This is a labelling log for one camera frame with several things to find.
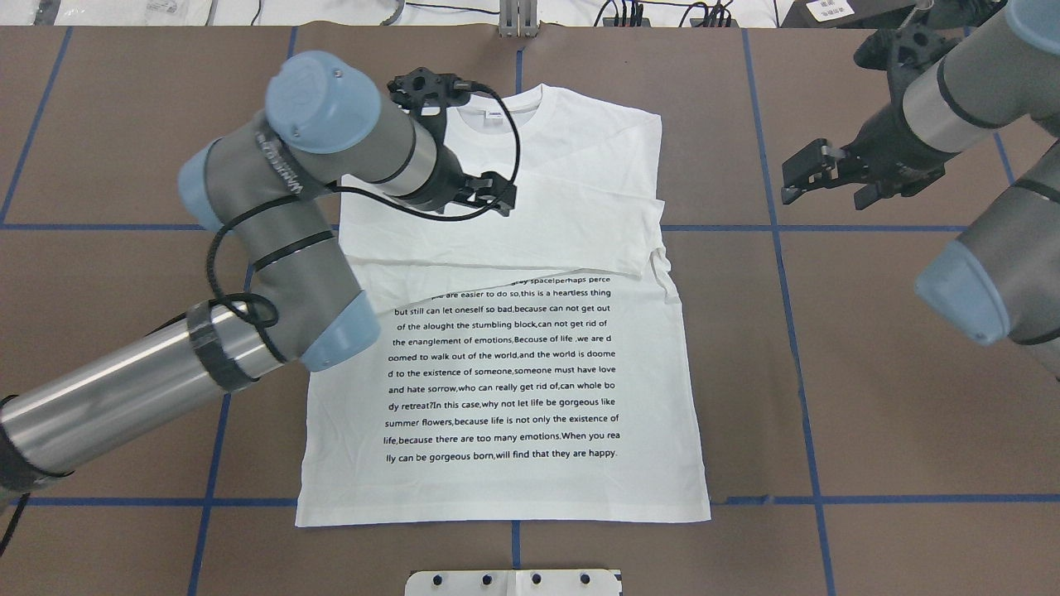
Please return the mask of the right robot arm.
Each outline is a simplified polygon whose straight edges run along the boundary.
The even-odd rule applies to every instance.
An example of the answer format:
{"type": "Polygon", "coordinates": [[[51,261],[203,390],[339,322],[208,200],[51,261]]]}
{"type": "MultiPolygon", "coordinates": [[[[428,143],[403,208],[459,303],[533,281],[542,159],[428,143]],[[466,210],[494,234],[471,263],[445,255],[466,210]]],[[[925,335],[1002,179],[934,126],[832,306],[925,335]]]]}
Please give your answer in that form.
{"type": "Polygon", "coordinates": [[[853,60],[889,98],[851,141],[811,140],[781,166],[785,204],[854,185],[853,204],[909,199],[952,161],[1021,120],[1052,137],[1044,153],[917,276],[913,290],[980,346],[1004,341],[1058,374],[1058,4],[923,1],[870,34],[853,60]]]}

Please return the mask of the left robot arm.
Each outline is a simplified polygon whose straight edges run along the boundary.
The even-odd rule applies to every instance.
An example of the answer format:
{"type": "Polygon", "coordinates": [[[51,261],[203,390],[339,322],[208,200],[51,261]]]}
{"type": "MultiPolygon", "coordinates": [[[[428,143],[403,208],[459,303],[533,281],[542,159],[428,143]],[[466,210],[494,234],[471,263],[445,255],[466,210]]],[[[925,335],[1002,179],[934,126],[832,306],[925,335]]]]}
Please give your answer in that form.
{"type": "Polygon", "coordinates": [[[488,84],[417,68],[385,89],[324,50],[285,60],[261,112],[178,175],[212,233],[210,297],[148,335],[2,401],[2,499],[38,492],[110,450],[249,388],[292,362],[322,371],[381,332],[318,199],[351,175],[367,199],[422,220],[507,215],[515,175],[471,175],[446,146],[447,110],[488,84]]]}

